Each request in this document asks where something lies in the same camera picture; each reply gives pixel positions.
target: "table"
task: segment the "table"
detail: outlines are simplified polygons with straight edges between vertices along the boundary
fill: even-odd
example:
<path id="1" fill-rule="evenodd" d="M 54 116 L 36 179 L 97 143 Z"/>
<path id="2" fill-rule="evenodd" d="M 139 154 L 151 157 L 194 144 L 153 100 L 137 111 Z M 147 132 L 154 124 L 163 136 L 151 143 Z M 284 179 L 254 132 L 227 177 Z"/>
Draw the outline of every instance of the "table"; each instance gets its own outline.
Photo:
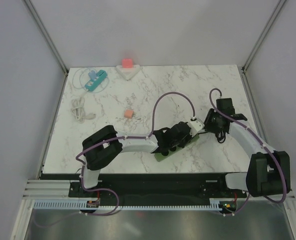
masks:
<path id="1" fill-rule="evenodd" d="M 114 67 L 96 67 L 108 73 L 102 86 L 86 93 L 86 113 L 96 118 L 79 123 L 71 114 L 71 100 L 78 98 L 89 77 L 88 68 L 72 68 L 64 89 L 60 108 L 44 162 L 43 174 L 74 174 L 81 164 L 75 156 L 82 151 L 82 141 L 106 125 L 128 134 L 151 131 L 152 110 L 157 99 L 166 92 L 177 91 L 194 103 L 196 115 L 204 120 L 209 108 L 209 91 L 222 90 L 223 98 L 232 98 L 236 113 L 243 113 L 255 130 L 253 117 L 236 65 L 144 66 L 131 80 L 124 80 Z M 135 117 L 123 117 L 125 109 L 133 109 Z M 189 103 L 178 95 L 164 97 L 156 110 L 155 129 L 172 127 L 192 116 Z M 249 158 L 230 136 L 219 144 L 211 133 L 157 162 L 153 154 L 128 152 L 119 154 L 101 173 L 209 173 L 245 172 Z"/>

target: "green object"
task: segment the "green object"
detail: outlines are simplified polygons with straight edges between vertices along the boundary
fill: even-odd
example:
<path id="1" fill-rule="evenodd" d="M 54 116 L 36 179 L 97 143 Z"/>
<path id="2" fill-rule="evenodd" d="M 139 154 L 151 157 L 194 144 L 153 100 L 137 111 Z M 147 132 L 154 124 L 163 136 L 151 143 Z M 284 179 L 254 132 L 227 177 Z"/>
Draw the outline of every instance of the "green object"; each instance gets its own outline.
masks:
<path id="1" fill-rule="evenodd" d="M 193 139 L 192 139 L 192 140 L 186 145 L 186 147 L 189 146 L 190 144 L 194 143 L 194 142 L 197 141 L 198 139 L 199 139 L 199 135 L 194 136 Z M 168 156 L 164 156 L 164 155 L 162 155 L 161 153 L 155 153 L 155 154 L 154 154 L 154 157 L 156 158 L 156 160 L 157 160 L 158 162 L 161 162 L 162 160 L 165 160 L 166 158 L 168 158 L 168 157 L 174 155 L 175 153 L 179 152 L 179 151 L 182 150 L 182 149 L 183 149 L 183 148 L 181 148 L 181 147 L 177 147 L 177 150 L 176 150 L 176 151 L 169 151 Z"/>

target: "white marble surface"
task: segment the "white marble surface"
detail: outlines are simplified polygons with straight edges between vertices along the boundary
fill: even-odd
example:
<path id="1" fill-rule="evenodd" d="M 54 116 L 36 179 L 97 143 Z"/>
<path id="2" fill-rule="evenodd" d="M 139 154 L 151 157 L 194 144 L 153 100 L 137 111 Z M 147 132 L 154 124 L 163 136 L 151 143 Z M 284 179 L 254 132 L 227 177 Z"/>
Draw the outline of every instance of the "white marble surface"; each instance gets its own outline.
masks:
<path id="1" fill-rule="evenodd" d="M 95 113 L 96 118 L 78 123 L 71 114 L 71 99 L 79 97 L 84 90 L 80 86 L 88 80 L 88 69 L 70 69 L 61 101 L 58 117 L 46 157 L 44 174 L 75 173 L 81 166 L 75 156 L 82 151 L 82 141 L 106 125 L 127 133 L 151 131 L 152 110 L 157 99 L 166 92 L 177 91 L 187 95 L 194 103 L 196 115 L 205 119 L 211 108 L 208 95 L 216 87 L 224 98 L 232 98 L 236 113 L 243 113 L 254 128 L 254 121 L 235 65 L 198 66 L 144 66 L 131 80 L 122 79 L 114 67 L 103 69 L 110 80 L 99 93 L 85 95 L 86 113 Z M 125 109 L 133 109 L 133 119 L 123 117 Z M 179 121 L 188 121 L 192 115 L 189 103 L 177 95 L 166 96 L 156 110 L 155 128 L 171 127 Z M 130 152 L 119 154 L 102 173 L 197 173 L 239 172 L 248 169 L 249 159 L 239 144 L 227 137 L 219 144 L 213 134 L 200 136 L 198 142 L 177 152 L 162 162 L 157 162 L 150 153 Z"/>

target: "gray floor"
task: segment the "gray floor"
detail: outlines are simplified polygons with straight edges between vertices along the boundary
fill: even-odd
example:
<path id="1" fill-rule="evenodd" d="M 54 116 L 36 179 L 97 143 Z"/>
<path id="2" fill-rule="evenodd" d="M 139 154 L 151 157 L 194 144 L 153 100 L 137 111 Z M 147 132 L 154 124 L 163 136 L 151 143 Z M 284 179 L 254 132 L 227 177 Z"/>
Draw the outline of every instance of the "gray floor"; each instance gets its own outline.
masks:
<path id="1" fill-rule="evenodd" d="M 48 225 L 70 210 L 34 210 Z M 251 201 L 236 216 L 204 211 L 121 211 L 112 216 L 75 215 L 49 227 L 29 228 L 31 240 L 291 240 L 283 205 Z"/>

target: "teal power strip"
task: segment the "teal power strip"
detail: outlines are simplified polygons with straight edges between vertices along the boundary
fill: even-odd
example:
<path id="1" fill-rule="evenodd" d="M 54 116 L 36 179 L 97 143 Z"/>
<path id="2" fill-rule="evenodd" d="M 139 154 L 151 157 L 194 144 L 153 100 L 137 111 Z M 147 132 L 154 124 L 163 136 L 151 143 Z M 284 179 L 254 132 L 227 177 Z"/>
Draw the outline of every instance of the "teal power strip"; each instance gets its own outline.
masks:
<path id="1" fill-rule="evenodd" d="M 94 89 L 96 89 L 98 87 L 98 85 L 100 85 L 104 79 L 106 79 L 107 77 L 107 72 L 104 70 L 100 70 L 97 72 L 97 77 L 95 79 L 90 79 L 90 81 L 87 82 L 87 84 L 85 84 L 85 88 L 89 91 L 89 92 L 93 92 Z"/>

